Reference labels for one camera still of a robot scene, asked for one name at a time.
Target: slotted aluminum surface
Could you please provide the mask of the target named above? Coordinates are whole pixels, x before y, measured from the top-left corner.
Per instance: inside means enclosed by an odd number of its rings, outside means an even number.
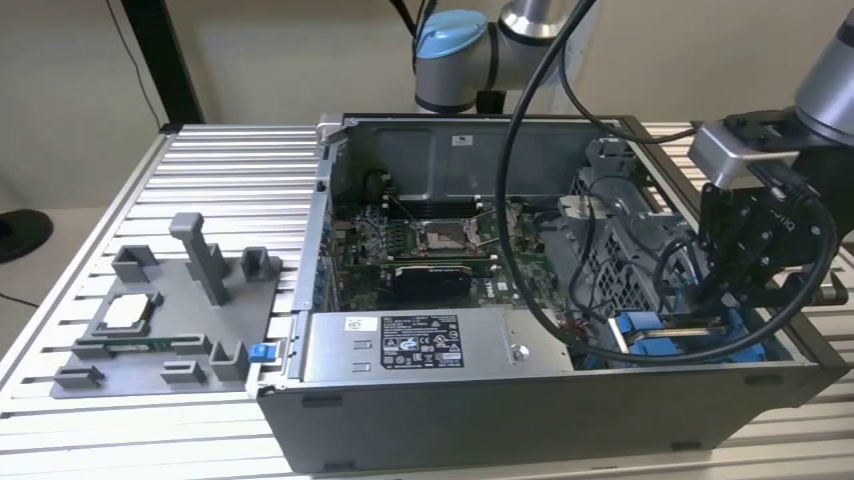
[[[685,127],[647,125],[655,135]],[[226,254],[262,245],[284,258],[268,336],[285,335],[313,184],[313,138],[313,127],[202,126],[185,127],[154,144],[0,364],[0,374],[9,374],[0,390],[0,477],[113,480],[290,475],[261,412],[244,393],[53,400],[44,380],[65,362],[66,347],[82,333],[106,292],[109,258],[118,246],[146,243],[158,256],[178,255],[178,245],[166,233],[177,211],[204,213],[208,241],[218,242]],[[699,186],[703,177],[685,158],[688,144],[684,139],[664,149]],[[854,285],[848,254],[842,253],[835,268],[846,285]],[[854,362],[852,314],[854,304],[808,311],[848,362]],[[760,415],[712,452],[364,478],[850,479],[852,452],[854,376],[848,375],[806,406]]]

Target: blue connector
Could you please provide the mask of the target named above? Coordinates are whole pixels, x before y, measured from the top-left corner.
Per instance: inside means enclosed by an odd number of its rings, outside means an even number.
[[[274,362],[277,352],[278,352],[277,345],[256,343],[249,347],[249,362],[250,363]]]

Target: circuit board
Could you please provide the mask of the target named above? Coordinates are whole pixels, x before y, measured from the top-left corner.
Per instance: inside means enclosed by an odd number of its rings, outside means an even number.
[[[557,276],[531,214],[513,207],[508,227],[524,277],[543,308],[564,310]],[[501,261],[488,205],[471,218],[389,219],[365,207],[334,224],[341,311],[525,308]]]

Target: cable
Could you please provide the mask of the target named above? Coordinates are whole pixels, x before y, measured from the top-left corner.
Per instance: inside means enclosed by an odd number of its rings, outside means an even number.
[[[400,20],[403,20],[403,25],[409,32],[409,36],[415,37],[415,22],[412,21],[409,9],[405,8],[405,3],[403,3],[403,0],[388,0],[388,3],[391,3],[397,11],[397,15],[400,16]]]
[[[773,333],[788,323],[791,318],[800,311],[800,308],[803,308],[803,306],[811,299],[812,292],[820,285],[824,274],[827,273],[827,269],[830,268],[830,263],[836,253],[836,227],[832,221],[832,217],[830,216],[830,212],[818,201],[818,199],[804,199],[802,206],[806,210],[808,210],[808,213],[811,213],[814,218],[814,227],[819,236],[819,248],[818,258],[808,270],[808,275],[803,282],[803,287],[790,299],[788,304],[776,311],[773,316],[761,327],[724,345],[707,350],[701,350],[699,352],[679,355],[631,355],[615,352],[600,347],[595,347],[592,345],[587,345],[573,335],[567,333],[557,325],[555,325],[555,323],[551,321],[541,308],[539,308],[539,305],[536,304],[533,293],[531,292],[525,279],[521,276],[521,271],[519,270],[519,264],[516,263],[516,258],[512,251],[509,228],[507,225],[507,174],[509,172],[509,158],[512,155],[512,147],[516,134],[519,133],[521,120],[524,119],[524,112],[527,111],[527,108],[531,104],[531,100],[536,92],[536,87],[543,81],[543,78],[545,77],[545,74],[549,70],[549,65],[555,60],[555,57],[563,50],[567,39],[577,28],[577,24],[589,11],[589,8],[595,4],[595,1],[596,0],[580,0],[576,4],[575,10],[569,14],[569,18],[560,28],[553,42],[545,50],[540,63],[533,70],[533,74],[531,75],[527,85],[524,86],[524,90],[521,91],[519,102],[516,103],[516,108],[513,109],[512,115],[509,116],[507,122],[507,132],[501,141],[501,149],[497,156],[497,169],[495,175],[495,216],[497,220],[497,237],[501,247],[501,253],[504,255],[504,261],[509,269],[509,274],[516,286],[516,290],[519,292],[519,295],[521,296],[521,299],[524,300],[531,314],[533,315],[533,318],[543,326],[545,331],[569,348],[585,354],[597,355],[603,358],[607,358],[608,360],[640,365],[701,363],[708,360],[725,357],[727,355],[745,349],[747,347],[763,341],[765,338],[773,335]]]
[[[581,101],[575,96],[575,92],[572,91],[572,87],[569,85],[569,80],[565,78],[565,57],[567,54],[563,52],[560,55],[560,68],[559,75],[560,78],[560,86],[563,86],[563,91],[565,96],[569,98],[569,102],[575,106],[575,109],[581,114],[581,116],[587,119],[589,123],[592,123],[596,127],[604,130],[607,133],[613,135],[615,137],[621,138],[629,142],[641,143],[644,145],[659,145],[661,143],[672,142],[673,140],[679,140],[680,138],[689,137],[696,133],[696,128],[688,128],[687,130],[673,133],[672,135],[667,135],[664,137],[639,137],[632,135],[631,133],[623,132],[617,128],[613,128],[611,125],[605,124],[601,120],[596,118],[596,116],[587,110],[587,107],[581,104]]]
[[[633,231],[636,220],[636,216],[632,216],[631,220],[628,220],[628,224],[625,225],[625,236],[628,237],[628,240],[631,240],[631,243],[633,243],[635,246],[640,249],[640,251],[645,253],[652,258],[652,260],[657,260],[657,253],[655,253],[655,250],[661,247],[649,247],[640,241],[640,237],[637,237],[637,234]]]
[[[432,12],[436,10],[439,0],[421,0],[420,7],[417,8],[417,19],[415,21],[415,37],[412,38],[412,73],[415,73],[415,59],[417,58],[417,49],[421,46],[421,34],[424,33],[424,25],[427,20],[432,16]]]
[[[138,83],[138,89],[142,92],[142,98],[145,99],[148,110],[150,111],[150,115],[154,117],[154,127],[157,128],[157,130],[160,130],[160,125],[162,125],[162,122],[160,121],[160,116],[157,115],[157,111],[154,110],[154,107],[150,104],[150,98],[148,98],[148,92],[145,91],[145,84],[142,83],[142,73],[138,70],[138,63],[136,63],[136,58],[133,58],[133,53],[130,53],[130,47],[128,47],[128,42],[124,38],[121,27],[118,26],[118,19],[116,18],[116,12],[112,9],[112,4],[109,3],[109,0],[104,0],[104,3],[106,4],[106,10],[109,10],[109,18],[112,18],[112,24],[116,27],[116,32],[118,32],[118,39],[121,40],[124,51],[126,52],[128,58],[133,63],[133,70],[136,71],[136,82]]]
[[[691,248],[691,240],[685,238],[673,238],[661,250],[661,254],[657,257],[657,261],[655,262],[655,269],[652,270],[652,288],[655,289],[655,293],[657,294],[657,312],[660,313],[664,309],[664,297],[667,296],[667,292],[664,291],[664,268],[667,267],[667,262],[669,261],[669,257],[681,250],[683,247]]]
[[[32,303],[28,302],[26,300],[21,300],[17,297],[13,297],[12,295],[6,295],[5,293],[0,293],[0,298],[5,298],[6,300],[14,302],[14,303],[20,303],[21,305],[26,305],[28,307],[32,308],[38,308],[38,304],[37,303]]]

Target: gray holder post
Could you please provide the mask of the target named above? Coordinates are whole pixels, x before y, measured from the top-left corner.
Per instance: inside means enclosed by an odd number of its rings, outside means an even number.
[[[230,357],[225,354],[222,344],[216,342],[213,344],[209,362],[213,373],[216,373],[216,378],[218,378],[221,382],[241,382],[245,380],[249,374],[249,355],[242,342],[237,342],[234,353]]]
[[[122,283],[148,283],[144,267],[157,265],[148,245],[125,245],[112,260],[112,269]]]
[[[206,378],[194,360],[162,362],[160,377],[169,385],[204,383]]]
[[[53,381],[65,389],[97,388],[104,374],[90,367],[61,367],[53,375]]]
[[[240,256],[240,268],[246,283],[265,282],[277,273],[273,271],[269,254],[264,247],[246,247]]]
[[[169,224],[169,234],[184,242],[186,255],[189,256],[193,278],[201,283],[204,294],[212,305],[224,305],[228,300],[228,290],[222,284],[222,275],[226,271],[218,248],[213,247],[213,253],[204,242],[201,225],[204,218],[198,213],[177,213]]]

